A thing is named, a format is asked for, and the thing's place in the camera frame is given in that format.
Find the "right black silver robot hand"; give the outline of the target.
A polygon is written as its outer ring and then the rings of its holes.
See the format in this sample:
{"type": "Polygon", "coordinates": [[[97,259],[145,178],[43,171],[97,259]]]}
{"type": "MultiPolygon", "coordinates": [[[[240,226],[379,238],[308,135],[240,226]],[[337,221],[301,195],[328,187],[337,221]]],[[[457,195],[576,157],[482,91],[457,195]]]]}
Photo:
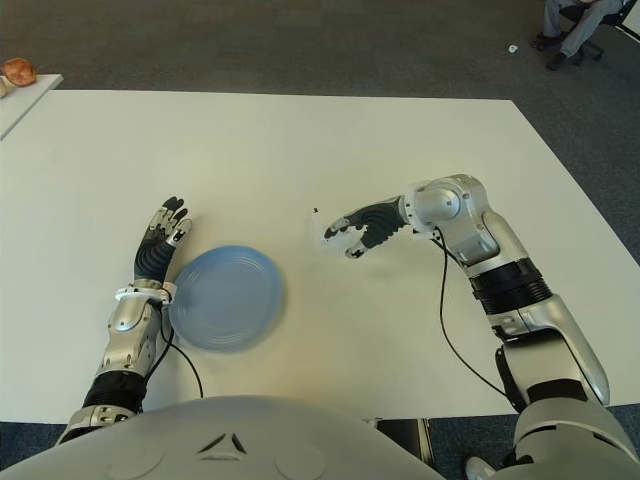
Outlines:
{"type": "Polygon", "coordinates": [[[358,259],[408,224],[403,205],[403,197],[395,196],[356,209],[330,224],[324,239],[332,239],[349,229],[362,230],[360,239],[345,251],[347,257],[358,259]]]}

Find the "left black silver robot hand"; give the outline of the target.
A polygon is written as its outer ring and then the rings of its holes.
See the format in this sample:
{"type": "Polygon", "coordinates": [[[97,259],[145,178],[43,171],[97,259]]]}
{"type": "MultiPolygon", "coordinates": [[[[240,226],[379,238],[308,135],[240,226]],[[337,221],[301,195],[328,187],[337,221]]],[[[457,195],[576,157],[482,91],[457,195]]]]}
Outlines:
{"type": "Polygon", "coordinates": [[[192,227],[184,200],[172,196],[154,213],[136,251],[134,280],[163,283],[178,245],[192,227]]]}

